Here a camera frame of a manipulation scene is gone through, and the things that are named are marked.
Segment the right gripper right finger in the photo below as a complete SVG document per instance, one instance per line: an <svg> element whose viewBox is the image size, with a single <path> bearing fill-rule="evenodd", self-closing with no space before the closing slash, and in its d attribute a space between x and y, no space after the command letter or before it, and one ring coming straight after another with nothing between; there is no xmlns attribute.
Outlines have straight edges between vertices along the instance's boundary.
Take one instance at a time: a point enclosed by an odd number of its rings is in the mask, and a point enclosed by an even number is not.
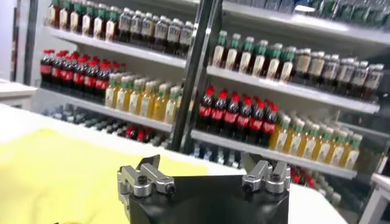
<svg viewBox="0 0 390 224"><path fill-rule="evenodd" d="M260 155L242 154L242 190L254 194L266 190L271 194L282 194L290 189L291 169L285 161L269 160Z"/></svg>

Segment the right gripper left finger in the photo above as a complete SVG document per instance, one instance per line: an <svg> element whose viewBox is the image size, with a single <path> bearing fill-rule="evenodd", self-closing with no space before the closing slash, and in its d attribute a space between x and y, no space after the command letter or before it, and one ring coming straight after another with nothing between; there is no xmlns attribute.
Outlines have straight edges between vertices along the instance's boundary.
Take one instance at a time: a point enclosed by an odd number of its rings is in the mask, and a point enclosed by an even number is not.
<svg viewBox="0 0 390 224"><path fill-rule="evenodd" d="M118 194L148 197L153 187L158 193L173 194L176 191L174 178L161 173L158 169L159 163L160 155L154 155L143 158L136 168L121 166L117 171Z"/></svg>

